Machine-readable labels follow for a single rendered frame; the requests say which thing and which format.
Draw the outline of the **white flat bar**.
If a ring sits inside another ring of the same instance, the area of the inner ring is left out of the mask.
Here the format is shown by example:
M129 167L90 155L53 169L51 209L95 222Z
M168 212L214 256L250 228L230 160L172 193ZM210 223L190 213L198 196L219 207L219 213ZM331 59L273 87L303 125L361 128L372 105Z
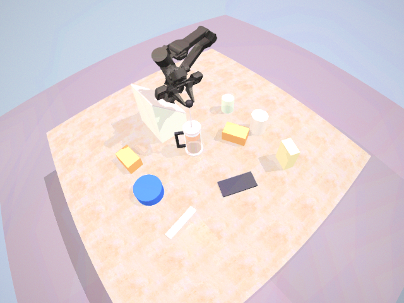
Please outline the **white flat bar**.
M183 228L183 225L186 224L186 222L195 214L196 211L196 209L190 206L190 208L188 208L180 219L173 224L173 227L171 227L165 235L172 240L172 238L178 233L178 231L180 231L181 228Z

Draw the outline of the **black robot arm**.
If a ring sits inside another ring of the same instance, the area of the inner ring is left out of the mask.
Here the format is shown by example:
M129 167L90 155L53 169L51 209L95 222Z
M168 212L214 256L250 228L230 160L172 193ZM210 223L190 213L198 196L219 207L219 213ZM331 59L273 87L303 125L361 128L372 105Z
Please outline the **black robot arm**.
M191 66L196 62L199 55L204 51L204 49L211 47L213 43L217 41L216 34L211 32L204 26L199 26L197 30L190 33L187 37L182 40L175 40L168 45L163 45L163 47L158 47L154 49L151 53L152 59L160 67L162 72L171 66L176 66L173 59L183 60L175 71L170 73L167 72L167 78L172 85L175 80L187 79L187 73L190 72ZM194 45L188 54L189 49Z

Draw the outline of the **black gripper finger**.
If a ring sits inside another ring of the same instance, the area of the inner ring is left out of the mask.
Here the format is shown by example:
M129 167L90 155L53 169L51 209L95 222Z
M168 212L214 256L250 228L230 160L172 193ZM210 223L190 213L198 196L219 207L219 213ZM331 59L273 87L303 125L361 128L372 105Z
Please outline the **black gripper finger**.
M183 100L183 98L179 95L179 92L177 91L177 87L173 88L171 90L169 90L169 94L168 94L168 98L172 98L175 99L176 101L178 101L180 104L182 104L183 106L186 106L185 101Z
M194 81L191 81L187 84L186 86L186 92L189 95L190 99L193 101L194 103L194 95L193 95L193 86L194 86Z

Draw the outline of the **pale yellow block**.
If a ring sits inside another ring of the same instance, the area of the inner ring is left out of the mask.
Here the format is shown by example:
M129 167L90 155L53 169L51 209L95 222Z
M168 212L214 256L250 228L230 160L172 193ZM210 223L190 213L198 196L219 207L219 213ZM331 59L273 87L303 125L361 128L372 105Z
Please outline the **pale yellow block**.
M294 166L299 155L300 150L297 148L294 141L291 138L287 138L280 142L276 158L285 170Z

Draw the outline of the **blue cylinder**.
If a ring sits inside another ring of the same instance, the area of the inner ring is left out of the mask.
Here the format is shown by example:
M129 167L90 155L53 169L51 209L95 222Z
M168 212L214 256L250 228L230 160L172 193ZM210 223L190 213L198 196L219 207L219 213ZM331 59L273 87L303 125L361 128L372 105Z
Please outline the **blue cylinder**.
M144 175L138 178L133 185L134 195L145 206L159 203L164 196L164 192L160 179L155 175Z

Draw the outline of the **yellow-orange rectangular block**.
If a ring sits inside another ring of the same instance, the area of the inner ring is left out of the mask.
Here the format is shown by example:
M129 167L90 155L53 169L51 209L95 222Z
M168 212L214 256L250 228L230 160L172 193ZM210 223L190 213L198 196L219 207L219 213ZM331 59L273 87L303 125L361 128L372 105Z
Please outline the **yellow-orange rectangular block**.
M116 157L131 174L143 165L140 157L128 145L121 148Z
M222 131L222 139L244 146L248 134L249 128L227 122Z

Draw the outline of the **french press coffee maker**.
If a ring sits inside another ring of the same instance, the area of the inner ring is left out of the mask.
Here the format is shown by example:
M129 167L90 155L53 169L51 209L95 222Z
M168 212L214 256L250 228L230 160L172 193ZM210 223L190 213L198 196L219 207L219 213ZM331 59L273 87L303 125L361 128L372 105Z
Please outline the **french press coffee maker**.
M203 152L203 144L201 142L201 124L198 121L191 120L190 107L193 106L192 100L186 100L186 107L189 108L190 121L186 121L182 125L182 131L174 132L177 148L184 148L188 155L195 157ZM179 144L178 135L184 135L185 144Z

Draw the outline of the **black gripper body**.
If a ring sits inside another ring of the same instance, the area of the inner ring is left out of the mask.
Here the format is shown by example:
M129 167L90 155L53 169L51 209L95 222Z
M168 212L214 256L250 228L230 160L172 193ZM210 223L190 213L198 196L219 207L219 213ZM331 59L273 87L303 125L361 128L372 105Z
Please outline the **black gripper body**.
M166 79L168 82L169 82L169 80L168 80L168 78L167 78L167 72L170 71L170 73L172 73L172 72L175 71L175 68L178 68L178 67L177 67L177 66L171 66L171 67L167 68L167 69L163 72L163 74L165 75L165 79ZM178 69L179 69L179 68L178 68ZM191 82L191 81L194 81L194 85L195 85L195 84L201 82L202 78L203 78L203 74L202 74L201 72L199 72L199 71L197 71L197 72L195 72L195 73L191 73L190 77L187 78L187 79L182 79L182 78L181 78L181 79L175 80L172 85L171 85L170 82L169 82L169 85L170 85L170 86L168 86L168 87L166 87L166 85L162 85L162 86L156 88L156 89L155 89L155 94L154 94L154 96L155 96L155 98L156 98L157 100L160 100L160 99L162 99L162 98L165 98L165 93L166 93L166 94L169 94L169 90L171 90L171 89L173 89L173 88L176 88L176 87L179 88L179 87L184 86L184 85L185 85L185 87L186 87L187 84L188 84L189 82Z

